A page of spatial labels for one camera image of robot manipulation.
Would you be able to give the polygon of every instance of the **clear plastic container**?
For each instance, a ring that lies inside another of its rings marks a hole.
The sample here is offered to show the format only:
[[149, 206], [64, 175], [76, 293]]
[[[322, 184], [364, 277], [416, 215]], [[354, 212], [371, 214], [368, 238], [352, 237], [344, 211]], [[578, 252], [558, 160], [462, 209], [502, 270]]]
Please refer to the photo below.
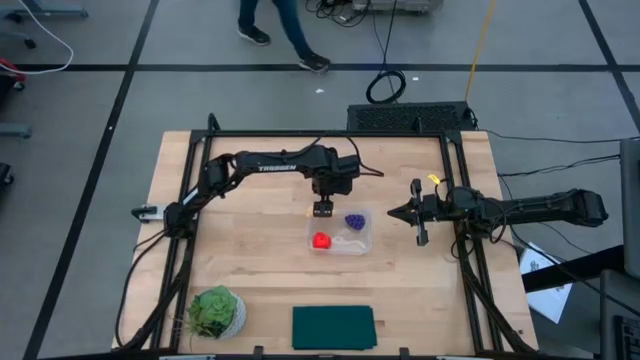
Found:
[[[360, 231], [347, 225], [347, 215], [362, 215], [365, 219], [364, 228]], [[368, 210], [334, 211], [329, 218], [310, 217], [307, 222], [307, 244], [316, 253], [336, 255], [362, 255], [371, 250], [371, 222], [373, 218]], [[313, 236], [322, 232], [331, 237], [331, 247], [317, 249], [313, 247]]]

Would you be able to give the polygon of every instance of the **green plant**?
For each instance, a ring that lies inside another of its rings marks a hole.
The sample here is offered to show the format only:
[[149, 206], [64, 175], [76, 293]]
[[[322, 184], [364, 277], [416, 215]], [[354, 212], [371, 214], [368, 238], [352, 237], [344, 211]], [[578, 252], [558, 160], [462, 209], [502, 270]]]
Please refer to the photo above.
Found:
[[218, 338], [233, 321], [238, 300], [224, 286], [196, 295], [189, 306], [189, 327], [193, 334]]

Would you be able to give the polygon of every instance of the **green cloth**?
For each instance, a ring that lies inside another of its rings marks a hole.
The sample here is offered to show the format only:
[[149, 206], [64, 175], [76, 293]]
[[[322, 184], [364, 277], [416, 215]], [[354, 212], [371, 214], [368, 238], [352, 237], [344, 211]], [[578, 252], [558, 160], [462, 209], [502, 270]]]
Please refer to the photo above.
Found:
[[295, 350], [365, 350], [378, 345], [370, 306], [296, 306]]

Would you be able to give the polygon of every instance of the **person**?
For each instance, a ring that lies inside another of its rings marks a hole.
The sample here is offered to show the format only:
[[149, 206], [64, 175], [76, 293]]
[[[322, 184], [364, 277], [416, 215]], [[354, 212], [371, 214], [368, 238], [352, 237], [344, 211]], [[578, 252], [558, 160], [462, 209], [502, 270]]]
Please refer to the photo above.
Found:
[[[238, 34], [259, 46], [271, 43], [271, 38], [255, 26], [255, 12], [259, 0], [241, 0], [238, 18]], [[278, 8], [280, 22], [289, 41], [300, 58], [299, 66], [314, 73], [323, 73], [329, 68], [331, 61], [314, 53], [304, 37], [298, 19], [297, 0], [273, 0]]]

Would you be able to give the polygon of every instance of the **wooden table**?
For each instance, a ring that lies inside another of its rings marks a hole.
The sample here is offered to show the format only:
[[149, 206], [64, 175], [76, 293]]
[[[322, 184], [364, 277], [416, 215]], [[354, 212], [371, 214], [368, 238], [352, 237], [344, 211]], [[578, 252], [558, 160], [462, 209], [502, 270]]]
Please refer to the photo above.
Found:
[[[148, 203], [177, 200], [188, 139], [188, 132], [165, 133]], [[486, 133], [463, 133], [463, 139], [472, 186], [486, 196], [500, 198]], [[220, 137], [213, 141], [211, 158], [241, 150], [297, 150], [312, 140]], [[365, 353], [397, 355], [400, 347], [408, 347], [412, 355], [473, 353], [460, 267], [449, 252], [454, 241], [452, 224], [428, 223], [430, 242], [417, 247], [415, 228], [386, 215], [409, 199], [412, 179], [422, 179], [427, 193], [432, 189], [428, 174], [444, 177], [439, 142], [428, 138], [354, 140], [363, 162], [386, 176], [358, 178], [351, 195], [336, 195], [333, 200], [336, 209], [348, 205], [373, 213], [371, 252], [346, 257], [311, 253], [305, 240], [305, 213], [317, 196], [311, 192], [310, 180], [297, 173], [246, 178], [226, 199], [213, 200], [200, 213], [187, 297], [189, 304], [194, 295], [225, 285], [245, 300], [246, 325], [238, 336], [224, 341], [185, 332], [181, 353], [246, 354], [256, 345], [264, 346], [267, 354], [297, 353], [291, 347], [292, 307], [336, 304], [373, 307], [378, 346]], [[341, 156], [354, 153], [345, 139], [325, 138], [320, 144], [335, 147]], [[450, 152], [457, 173], [453, 147]], [[161, 226], [160, 222], [142, 225], [139, 241]], [[511, 241], [508, 231], [505, 239]], [[150, 251], [132, 276], [121, 325], [124, 341], [133, 336], [158, 300], [168, 244], [164, 240]], [[504, 243], [486, 242], [485, 252], [497, 306], [524, 340], [537, 348], [514, 250]], [[174, 306], [170, 309], [163, 346], [168, 345], [174, 318]], [[479, 302], [478, 311], [483, 341], [490, 349], [486, 316]]]

